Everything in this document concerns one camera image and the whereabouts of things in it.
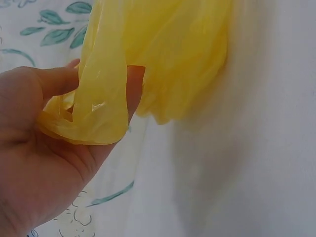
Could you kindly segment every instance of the yellow plastic bag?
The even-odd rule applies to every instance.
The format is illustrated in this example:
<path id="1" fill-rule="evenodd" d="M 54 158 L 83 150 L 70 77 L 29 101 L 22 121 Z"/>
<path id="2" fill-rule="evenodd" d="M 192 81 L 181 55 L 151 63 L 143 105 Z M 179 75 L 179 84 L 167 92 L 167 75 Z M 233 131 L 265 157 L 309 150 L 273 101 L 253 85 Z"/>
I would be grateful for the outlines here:
<path id="1" fill-rule="evenodd" d="M 180 119 L 223 67 L 232 0 L 96 0 L 84 40 L 79 88 L 39 116 L 50 136 L 110 144 L 128 128 L 126 66 L 145 66 L 137 113 Z M 73 106 L 72 114 L 68 109 Z"/>

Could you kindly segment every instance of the teal leaf pattern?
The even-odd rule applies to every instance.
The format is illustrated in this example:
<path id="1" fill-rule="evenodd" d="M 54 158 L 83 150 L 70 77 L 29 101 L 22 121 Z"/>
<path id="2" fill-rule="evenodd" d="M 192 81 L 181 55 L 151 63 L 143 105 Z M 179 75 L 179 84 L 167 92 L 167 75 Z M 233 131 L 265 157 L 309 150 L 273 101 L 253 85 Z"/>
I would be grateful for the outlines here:
<path id="1" fill-rule="evenodd" d="M 86 25 L 77 32 L 73 42 L 70 45 L 71 49 L 77 48 L 83 44 L 83 40 L 84 40 L 85 33 L 87 32 L 87 28 L 88 26 Z"/>
<path id="2" fill-rule="evenodd" d="M 131 190 L 132 188 L 134 187 L 134 181 L 131 182 L 125 189 L 115 193 L 115 194 L 112 194 L 110 196 L 107 196 L 107 197 L 104 197 L 104 198 L 101 198 L 101 199 L 95 199 L 91 202 L 91 205 L 89 205 L 88 207 L 90 206 L 96 206 L 96 205 L 100 205 L 100 204 L 103 204 L 105 202 L 108 202 L 108 201 L 111 201 L 115 198 L 117 198 L 118 196 L 121 196 L 122 194 L 125 194 L 127 193 L 129 190 Z"/>
<path id="3" fill-rule="evenodd" d="M 0 49 L 0 52 L 2 52 L 3 54 L 13 53 L 13 54 L 21 55 L 25 57 L 27 60 L 29 60 L 33 67 L 36 67 L 34 60 L 25 52 L 22 52 L 20 50 L 13 49 L 13 48 Z"/>
<path id="4" fill-rule="evenodd" d="M 41 46 L 50 46 L 54 44 L 59 44 L 65 42 L 71 34 L 75 31 L 75 28 L 70 28 L 66 30 L 52 30 L 41 41 Z"/>
<path id="5" fill-rule="evenodd" d="M 49 25 L 64 25 L 70 22 L 65 22 L 56 11 L 43 10 L 39 12 L 40 20 L 39 22 L 45 22 Z"/>
<path id="6" fill-rule="evenodd" d="M 92 6 L 82 1 L 74 2 L 66 8 L 66 12 L 74 14 L 89 14 L 91 10 Z"/>
<path id="7" fill-rule="evenodd" d="M 21 30 L 20 35 L 21 36 L 29 36 L 31 34 L 41 32 L 44 29 L 45 29 L 45 27 L 28 27 L 28 28 L 25 28 L 24 30 Z"/>

